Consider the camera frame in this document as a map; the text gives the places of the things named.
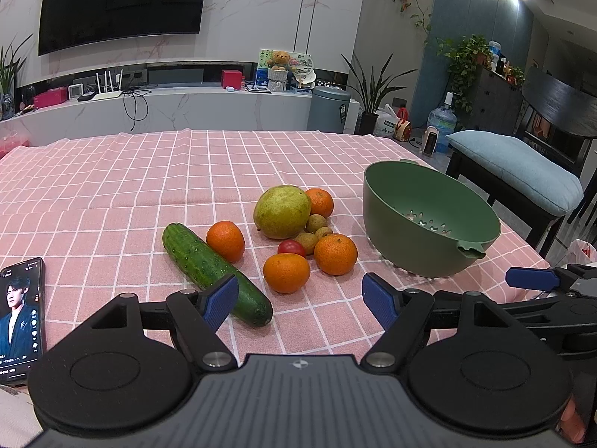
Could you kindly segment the teddy bear toy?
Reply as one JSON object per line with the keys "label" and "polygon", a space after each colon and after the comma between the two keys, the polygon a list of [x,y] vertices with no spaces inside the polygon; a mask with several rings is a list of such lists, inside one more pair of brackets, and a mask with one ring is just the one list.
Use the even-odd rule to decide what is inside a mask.
{"label": "teddy bear toy", "polygon": [[274,70],[290,69],[291,55],[286,51],[274,51],[267,61],[267,67]]}

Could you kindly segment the potted long-leaf plant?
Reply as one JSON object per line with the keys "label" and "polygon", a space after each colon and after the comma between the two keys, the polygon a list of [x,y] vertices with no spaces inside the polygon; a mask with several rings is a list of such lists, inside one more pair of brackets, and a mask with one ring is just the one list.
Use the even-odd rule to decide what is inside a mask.
{"label": "potted long-leaf plant", "polygon": [[342,59],[348,66],[349,73],[356,79],[357,84],[347,84],[346,87],[354,91],[360,102],[361,114],[360,122],[355,127],[354,134],[358,136],[366,136],[373,134],[373,130],[378,120],[378,107],[381,101],[388,96],[388,94],[398,92],[405,89],[405,86],[396,85],[395,81],[399,78],[408,76],[416,69],[402,71],[398,74],[388,74],[388,66],[391,64],[393,54],[390,54],[385,60],[384,65],[377,72],[374,67],[371,67],[369,75],[365,75],[363,65],[357,56],[349,61],[344,55]]}

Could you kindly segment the orange tangerine back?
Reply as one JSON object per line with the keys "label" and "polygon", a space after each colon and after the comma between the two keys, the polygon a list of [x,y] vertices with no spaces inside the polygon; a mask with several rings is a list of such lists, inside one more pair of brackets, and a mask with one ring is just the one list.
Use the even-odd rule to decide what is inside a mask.
{"label": "orange tangerine back", "polygon": [[306,191],[306,195],[311,201],[311,214],[329,217],[334,211],[334,200],[328,191],[322,188],[311,188]]}

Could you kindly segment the white plastic bag floor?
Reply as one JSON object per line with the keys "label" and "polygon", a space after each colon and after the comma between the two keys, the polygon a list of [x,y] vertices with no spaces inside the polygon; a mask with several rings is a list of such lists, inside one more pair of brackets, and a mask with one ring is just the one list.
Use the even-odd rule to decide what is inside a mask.
{"label": "white plastic bag floor", "polygon": [[566,263],[595,267],[597,265],[597,250],[587,241],[574,240],[567,250]]}

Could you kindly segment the orange tangerine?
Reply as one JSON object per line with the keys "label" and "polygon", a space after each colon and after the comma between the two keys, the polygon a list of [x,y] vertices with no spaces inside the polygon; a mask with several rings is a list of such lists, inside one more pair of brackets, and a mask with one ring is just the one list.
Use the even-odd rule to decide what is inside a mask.
{"label": "orange tangerine", "polygon": [[314,248],[314,260],[324,273],[341,276],[352,271],[358,259],[354,242],[340,234],[332,234],[318,241]]}
{"label": "orange tangerine", "polygon": [[306,191],[306,195],[311,201],[311,214],[329,217],[334,211],[334,200],[328,191],[322,188],[311,188]]}
{"label": "orange tangerine", "polygon": [[239,262],[246,248],[244,236],[233,221],[213,224],[207,231],[206,244],[229,263]]}
{"label": "orange tangerine", "polygon": [[311,268],[303,256],[280,253],[269,257],[263,265],[268,286],[277,293],[292,294],[306,285]]}

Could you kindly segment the green ivy plant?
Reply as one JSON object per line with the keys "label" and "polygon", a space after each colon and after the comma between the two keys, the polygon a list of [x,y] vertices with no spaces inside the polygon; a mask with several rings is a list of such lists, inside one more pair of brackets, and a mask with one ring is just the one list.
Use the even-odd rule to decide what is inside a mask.
{"label": "green ivy plant", "polygon": [[489,68],[491,51],[481,34],[461,38],[457,43],[450,38],[436,40],[437,54],[448,59],[447,88],[452,93],[452,108],[458,116],[472,112],[472,88],[479,70]]}

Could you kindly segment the dark drawer cabinet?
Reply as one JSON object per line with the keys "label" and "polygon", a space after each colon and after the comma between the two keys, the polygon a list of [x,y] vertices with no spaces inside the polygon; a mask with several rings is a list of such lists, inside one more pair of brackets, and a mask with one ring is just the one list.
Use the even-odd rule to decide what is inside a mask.
{"label": "dark drawer cabinet", "polygon": [[519,88],[485,67],[478,68],[469,93],[472,110],[463,121],[467,130],[513,136],[523,95]]}

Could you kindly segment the black bench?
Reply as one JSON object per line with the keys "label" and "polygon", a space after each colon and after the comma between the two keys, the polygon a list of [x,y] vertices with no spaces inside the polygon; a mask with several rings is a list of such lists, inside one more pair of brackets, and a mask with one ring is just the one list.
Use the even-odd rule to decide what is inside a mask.
{"label": "black bench", "polygon": [[458,179],[460,176],[465,177],[489,194],[488,204],[493,205],[495,202],[499,202],[525,224],[529,225],[530,232],[526,237],[526,241],[529,246],[536,249],[539,242],[543,240],[539,255],[546,259],[553,242],[557,238],[557,233],[565,221],[566,217],[564,215],[557,217],[555,214],[543,209],[521,191],[507,184],[504,179],[499,178],[485,166],[457,149],[452,150],[446,174],[454,179]]}

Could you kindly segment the grey pedal trash bin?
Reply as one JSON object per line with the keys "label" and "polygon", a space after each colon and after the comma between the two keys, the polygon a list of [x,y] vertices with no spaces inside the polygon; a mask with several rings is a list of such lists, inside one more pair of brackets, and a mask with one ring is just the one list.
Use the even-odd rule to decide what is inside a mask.
{"label": "grey pedal trash bin", "polygon": [[351,96],[342,89],[316,86],[313,89],[308,131],[342,134]]}

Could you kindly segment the brown longan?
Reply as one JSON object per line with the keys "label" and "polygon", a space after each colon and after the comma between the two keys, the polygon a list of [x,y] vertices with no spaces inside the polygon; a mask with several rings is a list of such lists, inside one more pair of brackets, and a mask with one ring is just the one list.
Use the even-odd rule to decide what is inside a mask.
{"label": "brown longan", "polygon": [[307,221],[306,231],[308,233],[314,234],[320,228],[325,228],[326,225],[327,225],[327,218],[324,217],[324,215],[312,214],[309,217],[309,220]]}
{"label": "brown longan", "polygon": [[302,231],[294,239],[304,248],[307,256],[313,254],[314,248],[319,241],[315,234],[308,233],[307,231]]}
{"label": "brown longan", "polygon": [[333,231],[332,231],[332,228],[330,228],[330,227],[319,228],[318,231],[315,232],[315,236],[317,237],[318,240],[321,240],[322,238],[325,238],[328,235],[332,235],[332,234],[333,234]]}

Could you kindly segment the red tomato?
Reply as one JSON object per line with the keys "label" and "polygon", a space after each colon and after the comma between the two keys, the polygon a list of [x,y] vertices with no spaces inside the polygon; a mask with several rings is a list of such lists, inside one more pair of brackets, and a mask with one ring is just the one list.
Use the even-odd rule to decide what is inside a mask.
{"label": "red tomato", "polygon": [[296,254],[302,257],[307,256],[307,251],[304,246],[296,241],[296,240],[284,240],[282,241],[277,248],[278,254]]}

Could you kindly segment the small white heater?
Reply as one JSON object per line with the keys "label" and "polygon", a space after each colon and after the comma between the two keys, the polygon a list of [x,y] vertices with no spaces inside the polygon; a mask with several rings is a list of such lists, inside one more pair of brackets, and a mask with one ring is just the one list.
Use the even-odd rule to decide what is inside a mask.
{"label": "small white heater", "polygon": [[423,134],[422,144],[420,153],[422,155],[431,157],[434,152],[438,141],[438,129],[436,127],[432,127],[432,125],[428,125],[426,127],[425,133]]}

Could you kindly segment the green cucumber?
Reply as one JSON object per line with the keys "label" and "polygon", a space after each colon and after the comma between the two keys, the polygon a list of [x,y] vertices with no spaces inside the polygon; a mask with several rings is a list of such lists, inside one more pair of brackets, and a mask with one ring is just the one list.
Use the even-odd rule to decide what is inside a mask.
{"label": "green cucumber", "polygon": [[201,290],[208,289],[228,274],[235,276],[239,297],[232,313],[245,324],[261,328],[271,322],[273,307],[266,295],[186,225],[168,224],[162,234],[162,243],[179,270]]}

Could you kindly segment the pink checked tablecloth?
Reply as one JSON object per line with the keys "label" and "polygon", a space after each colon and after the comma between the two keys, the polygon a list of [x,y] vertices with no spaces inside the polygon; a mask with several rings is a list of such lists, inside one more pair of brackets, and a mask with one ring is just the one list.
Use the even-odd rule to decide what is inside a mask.
{"label": "pink checked tablecloth", "polygon": [[246,242],[239,267],[262,285],[263,264],[277,246],[256,230],[254,205],[269,187],[293,184],[332,195],[331,227],[352,238],[358,259],[347,275],[314,271],[294,294],[270,292],[274,316],[264,328],[228,318],[219,336],[238,358],[361,356],[381,335],[361,298],[368,272],[397,288],[481,290],[499,302],[526,299],[527,291],[506,285],[505,273],[512,266],[542,266],[543,258],[511,228],[503,228],[484,259],[448,278],[409,274],[372,248],[362,215],[364,170],[407,157],[388,139],[298,131],[115,134],[16,148],[1,162],[1,262],[44,260],[44,333],[52,346],[119,293],[163,301],[185,287],[186,278],[163,249],[167,224],[186,224],[204,236],[217,221],[233,221]]}

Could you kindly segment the green colander bowl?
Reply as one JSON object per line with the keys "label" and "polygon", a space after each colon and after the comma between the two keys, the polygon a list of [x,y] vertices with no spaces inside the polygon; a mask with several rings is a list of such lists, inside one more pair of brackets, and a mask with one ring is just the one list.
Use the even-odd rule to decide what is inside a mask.
{"label": "green colander bowl", "polygon": [[501,235],[495,211],[465,184],[409,160],[369,165],[363,175],[367,237],[398,268],[452,276],[479,259]]}

